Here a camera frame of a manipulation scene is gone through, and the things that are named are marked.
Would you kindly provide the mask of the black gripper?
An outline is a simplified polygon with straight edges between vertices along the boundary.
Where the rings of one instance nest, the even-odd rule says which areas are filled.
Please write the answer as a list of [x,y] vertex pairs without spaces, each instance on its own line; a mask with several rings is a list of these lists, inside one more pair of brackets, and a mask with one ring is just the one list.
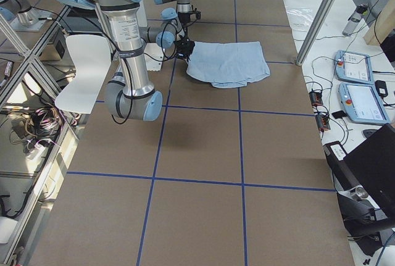
[[178,19],[181,22],[183,31],[188,31],[188,27],[189,27],[190,23],[192,22],[191,16],[192,16],[191,11],[178,13]]
[[195,47],[195,42],[189,38],[182,38],[174,42],[175,57],[181,60],[189,60]]

